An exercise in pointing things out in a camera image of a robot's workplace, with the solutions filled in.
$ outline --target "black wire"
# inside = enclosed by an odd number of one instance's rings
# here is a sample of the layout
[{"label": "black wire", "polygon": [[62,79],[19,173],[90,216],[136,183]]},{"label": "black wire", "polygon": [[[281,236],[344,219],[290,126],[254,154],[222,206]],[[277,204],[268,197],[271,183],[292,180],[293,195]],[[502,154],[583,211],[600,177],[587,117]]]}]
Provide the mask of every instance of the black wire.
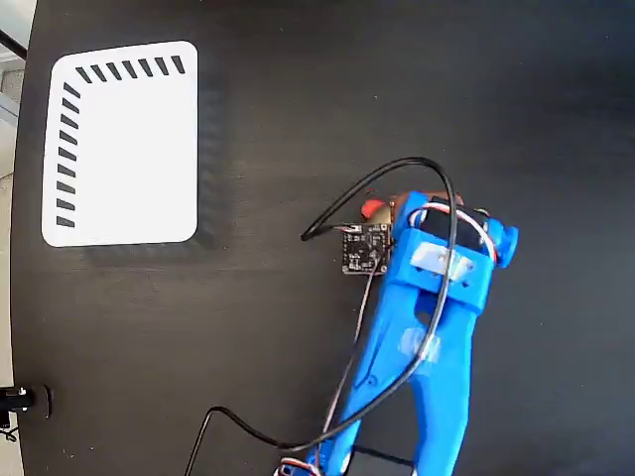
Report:
[{"label": "black wire", "polygon": [[437,299],[437,304],[435,305],[435,310],[433,311],[433,315],[430,320],[430,325],[428,326],[426,335],[424,336],[423,341],[421,342],[419,349],[417,350],[417,356],[408,364],[408,367],[402,372],[402,374],[394,380],[383,392],[381,392],[375,399],[366,404],[363,408],[352,414],[350,417],[342,421],[337,426],[331,428],[328,431],[325,431],[321,435],[302,443],[292,443],[280,441],[275,438],[272,438],[265,433],[257,430],[253,426],[249,425],[244,419],[240,418],[237,414],[226,407],[211,407],[207,413],[205,414],[205,418],[200,426],[198,431],[198,435],[196,436],[196,441],[194,442],[194,446],[191,450],[190,459],[188,461],[188,467],[186,468],[185,476],[191,475],[191,470],[193,469],[193,465],[196,460],[196,456],[198,454],[198,450],[200,448],[200,444],[204,437],[205,431],[207,430],[207,426],[209,421],[214,413],[222,413],[229,417],[234,423],[236,423],[242,430],[249,433],[251,436],[263,441],[271,446],[275,446],[279,449],[283,449],[289,452],[299,452],[305,449],[309,449],[312,446],[315,446],[318,443],[326,441],[327,439],[332,438],[338,433],[344,431],[349,426],[357,422],[358,420],[364,418],[368,413],[374,410],[377,406],[383,403],[386,399],[392,396],[404,383],[408,381],[408,379],[415,373],[419,364],[422,361],[422,358],[425,357],[426,351],[432,337],[435,335],[437,331],[437,327],[439,325],[439,321],[441,319],[445,299],[447,298],[447,291],[449,288],[449,267],[451,264],[451,257],[454,251],[454,247],[456,244],[456,195],[454,193],[454,187],[451,183],[451,180],[445,173],[445,170],[436,162],[426,159],[423,157],[407,157],[403,159],[397,159],[395,161],[389,162],[377,169],[373,172],[359,180],[355,183],[349,190],[343,193],[331,206],[329,206],[310,226],[307,230],[301,235],[303,241],[310,240],[319,236],[320,234],[330,230],[332,227],[330,225],[326,225],[326,221],[331,218],[334,213],[339,210],[346,202],[348,202],[356,193],[360,190],[379,179],[380,177],[392,172],[396,169],[406,166],[418,165],[427,167],[429,169],[434,170],[437,175],[442,179],[445,187],[445,192],[447,193],[447,200],[449,204],[449,235],[447,239],[447,259],[444,264],[444,274],[442,278],[441,288],[439,290],[439,296]]},{"label": "black wire", "polygon": [[9,431],[0,429],[0,434],[4,434],[4,437],[7,441],[11,441],[12,443],[15,443],[16,441],[18,441],[18,438],[16,438],[16,435],[13,433],[15,433],[17,430],[18,430],[17,426],[13,429],[10,429]]},{"label": "black wire", "polygon": [[384,453],[382,451],[378,451],[376,449],[373,448],[367,448],[365,446],[359,446],[359,445],[355,445],[355,454],[357,453],[361,453],[361,454],[367,454],[369,456],[374,456],[375,458],[381,458],[381,459],[386,459],[388,461],[391,461],[395,464],[401,464],[403,466],[410,466],[412,467],[415,462],[410,460],[410,459],[405,459],[405,458],[400,458],[399,456],[395,456],[393,454],[388,454],[388,453]]},{"label": "black wire", "polygon": [[27,49],[24,48],[22,45],[20,45],[18,42],[16,42],[13,38],[11,38],[2,30],[0,30],[0,45],[6,47],[7,50],[10,50],[15,55],[20,57],[22,60],[27,59]]}]

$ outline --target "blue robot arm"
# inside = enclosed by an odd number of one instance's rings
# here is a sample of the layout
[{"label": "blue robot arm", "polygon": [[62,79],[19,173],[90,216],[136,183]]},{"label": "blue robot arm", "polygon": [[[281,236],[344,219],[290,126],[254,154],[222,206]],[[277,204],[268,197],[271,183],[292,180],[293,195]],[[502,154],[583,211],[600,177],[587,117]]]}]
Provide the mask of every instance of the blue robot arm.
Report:
[{"label": "blue robot arm", "polygon": [[[410,224],[411,214],[428,197],[411,193],[393,226],[395,248],[384,277],[381,298],[341,415],[350,417],[381,394],[417,356],[426,334],[426,315],[437,302],[446,240]],[[413,475],[449,476],[458,456],[469,411],[471,339],[476,318],[485,307],[494,268],[505,268],[515,252],[518,230],[488,218],[487,234],[496,256],[485,247],[475,251],[456,246],[451,282],[425,359],[410,378],[420,429]],[[321,447],[319,466],[325,476],[347,470],[360,429],[358,421]],[[315,452],[309,452],[313,463]]]}]

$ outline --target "black table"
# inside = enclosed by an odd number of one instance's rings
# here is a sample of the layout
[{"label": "black table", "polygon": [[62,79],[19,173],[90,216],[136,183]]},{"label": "black table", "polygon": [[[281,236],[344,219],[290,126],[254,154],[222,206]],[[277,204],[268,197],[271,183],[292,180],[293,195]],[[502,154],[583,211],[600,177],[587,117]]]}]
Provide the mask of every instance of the black table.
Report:
[{"label": "black table", "polygon": [[[354,179],[405,155],[442,162],[470,204],[521,230],[474,336],[455,474],[632,474],[635,9],[262,3],[38,5],[15,167],[11,312],[16,381],[48,383],[55,412],[20,420],[27,474],[179,475],[210,404],[279,437],[314,435],[363,280],[341,275],[336,236],[303,244],[298,235]],[[174,40],[199,53],[209,239],[47,246],[53,64]],[[399,173],[376,193],[432,185]],[[410,456],[409,392],[371,416],[361,439]],[[195,473],[270,474],[277,456],[219,419]]]}]

